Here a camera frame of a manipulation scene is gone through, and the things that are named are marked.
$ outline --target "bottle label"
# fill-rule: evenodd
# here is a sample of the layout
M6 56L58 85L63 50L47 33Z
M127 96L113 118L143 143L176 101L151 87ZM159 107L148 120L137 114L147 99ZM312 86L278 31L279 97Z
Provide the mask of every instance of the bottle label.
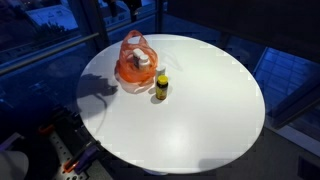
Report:
M156 88L157 99L164 100L167 97L167 88Z

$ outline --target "white round table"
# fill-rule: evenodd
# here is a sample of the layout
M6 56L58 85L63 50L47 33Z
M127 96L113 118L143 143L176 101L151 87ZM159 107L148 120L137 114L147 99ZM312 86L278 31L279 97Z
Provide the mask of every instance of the white round table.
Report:
M164 173L211 170L244 154L265 118L262 93L247 69L196 39L145 38L166 66L167 99L155 98L153 84L139 89L116 79L121 42L113 44L92 59L78 85L80 115L92 136L120 159Z

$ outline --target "orange plastic bag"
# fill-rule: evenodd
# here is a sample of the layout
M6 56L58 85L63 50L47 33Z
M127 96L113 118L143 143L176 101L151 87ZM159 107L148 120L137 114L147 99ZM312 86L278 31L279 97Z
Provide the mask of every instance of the orange plastic bag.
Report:
M140 36L139 43L129 43L128 40L135 36ZM133 50L135 48L141 49L144 54L149 56L150 68L148 71L139 71L139 69L134 65ZM147 40L139 31L130 31L121 44L119 60L116 64L116 70L120 77L129 83L138 83L140 85L145 85L149 82L152 83L153 77L156 74L157 65L157 53L150 48Z

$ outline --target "table top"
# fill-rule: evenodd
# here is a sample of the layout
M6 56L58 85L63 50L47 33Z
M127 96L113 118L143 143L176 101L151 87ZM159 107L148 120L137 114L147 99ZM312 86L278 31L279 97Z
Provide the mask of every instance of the table top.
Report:
M221 167L244 154L264 123L261 90L235 58L208 43L176 35L146 35L166 66L167 99L114 75L121 42L84 69L77 102L93 137L133 165L165 173ZM129 42L137 42L138 37Z

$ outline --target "bag handle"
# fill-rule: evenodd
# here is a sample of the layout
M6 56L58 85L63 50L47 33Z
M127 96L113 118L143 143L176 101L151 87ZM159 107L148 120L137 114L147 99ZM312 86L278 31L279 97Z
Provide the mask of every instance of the bag handle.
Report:
M139 44L148 44L147 40L143 37L143 35L137 31L137 30L132 30L128 33L128 35L123 39L122 44L131 44L128 42L128 40L132 37L140 36L139 39Z

